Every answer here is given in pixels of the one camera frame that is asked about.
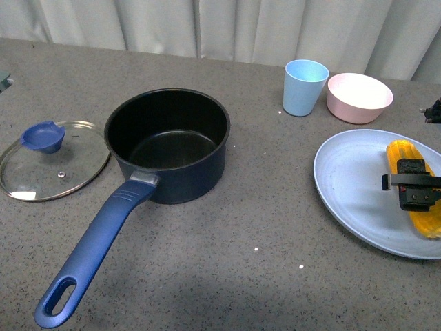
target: blue lid knob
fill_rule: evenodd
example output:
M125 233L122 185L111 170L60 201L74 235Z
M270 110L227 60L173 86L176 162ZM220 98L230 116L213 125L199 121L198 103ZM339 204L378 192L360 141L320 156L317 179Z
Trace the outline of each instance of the blue lid knob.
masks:
M63 142L66 129L52 121L41 122L29 127L20 138L20 143L29 150L44 154L58 151Z

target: gray countertop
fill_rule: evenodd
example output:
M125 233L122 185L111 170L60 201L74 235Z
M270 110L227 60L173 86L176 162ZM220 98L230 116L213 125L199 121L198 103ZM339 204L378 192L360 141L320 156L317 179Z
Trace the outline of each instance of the gray countertop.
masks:
M382 79L392 106L356 126L329 113L326 88L309 116L288 115L276 66L0 39L0 70L14 81L0 94L1 151L40 121L103 127L121 103L157 88L200 90L231 118L216 187L189 203L137 207L60 330L439 330L441 262L353 236L321 201L313 162L326 139L358 128L441 151L441 131L418 111L441 86ZM0 194L1 330L39 330L39 299L121 183L112 157L62 199Z

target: yellow corn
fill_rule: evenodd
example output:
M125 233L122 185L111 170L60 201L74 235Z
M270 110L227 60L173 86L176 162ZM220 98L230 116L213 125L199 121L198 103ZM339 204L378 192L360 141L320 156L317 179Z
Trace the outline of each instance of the yellow corn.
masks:
M387 160L393 174L397 173L399 159L424 159L416 147L407 140L392 141L386 148ZM426 171L435 176L426 163ZM429 212L408 212L415 228L427 238L441 237L441 200L430 207Z

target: saucepan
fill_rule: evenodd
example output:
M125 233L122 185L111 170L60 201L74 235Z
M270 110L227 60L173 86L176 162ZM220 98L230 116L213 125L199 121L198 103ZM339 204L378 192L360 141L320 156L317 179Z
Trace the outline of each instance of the saucepan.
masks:
M125 182L99 210L41 298L34 319L43 328L66 322L83 298L127 216L140 203L184 203L221 178L230 122L224 107L194 90L161 89L119 106L105 125L105 142ZM73 286L60 312L53 314Z

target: light blue cup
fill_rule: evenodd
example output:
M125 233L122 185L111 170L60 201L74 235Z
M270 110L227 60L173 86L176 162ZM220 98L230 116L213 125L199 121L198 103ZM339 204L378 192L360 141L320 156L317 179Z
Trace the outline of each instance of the light blue cup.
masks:
M329 70L312 60L294 60L285 66L283 109L294 116L311 114L329 77Z

